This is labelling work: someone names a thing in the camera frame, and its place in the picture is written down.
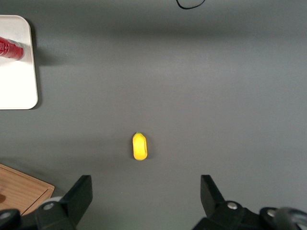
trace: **metal screw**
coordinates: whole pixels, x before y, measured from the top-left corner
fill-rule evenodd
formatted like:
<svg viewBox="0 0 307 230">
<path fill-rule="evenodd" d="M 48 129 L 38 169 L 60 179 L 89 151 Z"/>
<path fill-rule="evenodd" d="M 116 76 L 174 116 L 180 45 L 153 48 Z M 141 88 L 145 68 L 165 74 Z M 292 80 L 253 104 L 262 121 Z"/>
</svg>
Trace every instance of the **metal screw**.
<svg viewBox="0 0 307 230">
<path fill-rule="evenodd" d="M 269 210 L 267 210 L 267 214 L 270 216 L 270 217 L 275 217 L 275 210 L 273 210 L 273 209 L 269 209 Z"/>
<path fill-rule="evenodd" d="M 5 212 L 3 213 L 1 216 L 0 216 L 0 219 L 5 219 L 7 217 L 10 217 L 11 216 L 11 213 L 10 212 Z"/>
<path fill-rule="evenodd" d="M 233 210 L 236 210 L 238 208 L 238 206 L 234 202 L 229 202 L 227 204 L 227 207 L 229 207 L 230 209 L 233 209 Z"/>
<path fill-rule="evenodd" d="M 53 203 L 50 203 L 50 204 L 45 205 L 45 206 L 43 207 L 43 209 L 44 209 L 44 210 L 49 210 L 49 209 L 52 209 L 53 206 L 54 206 L 54 204 L 53 204 Z"/>
</svg>

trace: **yellow toy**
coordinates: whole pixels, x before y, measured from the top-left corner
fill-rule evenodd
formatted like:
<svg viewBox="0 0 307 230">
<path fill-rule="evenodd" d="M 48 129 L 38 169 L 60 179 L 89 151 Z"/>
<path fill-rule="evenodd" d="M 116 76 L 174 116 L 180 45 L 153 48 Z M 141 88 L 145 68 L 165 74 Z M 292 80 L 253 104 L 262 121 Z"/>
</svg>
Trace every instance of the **yellow toy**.
<svg viewBox="0 0 307 230">
<path fill-rule="evenodd" d="M 142 133 L 136 133 L 132 138 L 133 156 L 136 160 L 142 161 L 147 157 L 146 138 Z"/>
</svg>

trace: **gray table surface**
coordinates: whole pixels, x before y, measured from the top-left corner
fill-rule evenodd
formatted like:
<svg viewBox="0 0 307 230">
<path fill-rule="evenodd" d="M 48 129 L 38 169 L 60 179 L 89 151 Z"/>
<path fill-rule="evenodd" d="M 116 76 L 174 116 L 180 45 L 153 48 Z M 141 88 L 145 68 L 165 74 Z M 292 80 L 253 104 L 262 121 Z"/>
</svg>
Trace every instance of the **gray table surface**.
<svg viewBox="0 0 307 230">
<path fill-rule="evenodd" d="M 0 162 L 82 175 L 80 230 L 189 230 L 200 176 L 226 199 L 307 210 L 307 1 L 2 0 L 31 23 L 39 103 L 0 111 Z M 142 132 L 149 157 L 132 158 Z"/>
</svg>

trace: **wooden cutting board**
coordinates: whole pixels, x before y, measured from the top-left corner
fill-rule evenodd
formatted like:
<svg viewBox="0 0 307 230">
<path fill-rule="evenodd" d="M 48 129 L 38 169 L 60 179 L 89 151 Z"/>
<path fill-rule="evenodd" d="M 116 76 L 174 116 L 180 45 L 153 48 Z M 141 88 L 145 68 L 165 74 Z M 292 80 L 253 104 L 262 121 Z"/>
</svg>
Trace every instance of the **wooden cutting board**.
<svg viewBox="0 0 307 230">
<path fill-rule="evenodd" d="M 49 199 L 54 186 L 0 164 L 0 210 L 16 208 L 29 214 Z"/>
</svg>

